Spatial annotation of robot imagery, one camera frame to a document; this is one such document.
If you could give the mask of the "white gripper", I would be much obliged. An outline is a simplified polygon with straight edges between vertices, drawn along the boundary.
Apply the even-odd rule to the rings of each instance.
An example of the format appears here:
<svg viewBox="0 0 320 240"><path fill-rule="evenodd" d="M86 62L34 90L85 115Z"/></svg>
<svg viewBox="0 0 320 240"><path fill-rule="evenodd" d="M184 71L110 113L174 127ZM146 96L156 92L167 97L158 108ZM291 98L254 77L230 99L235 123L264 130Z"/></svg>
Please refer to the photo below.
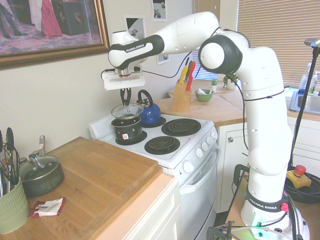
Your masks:
<svg viewBox="0 0 320 240"><path fill-rule="evenodd" d="M142 72L133 72L130 76L120 77L114 72L104 72L103 81L105 90L119 90L122 105L129 105L132 96L131 88L142 87L146 84L145 76Z"/></svg>

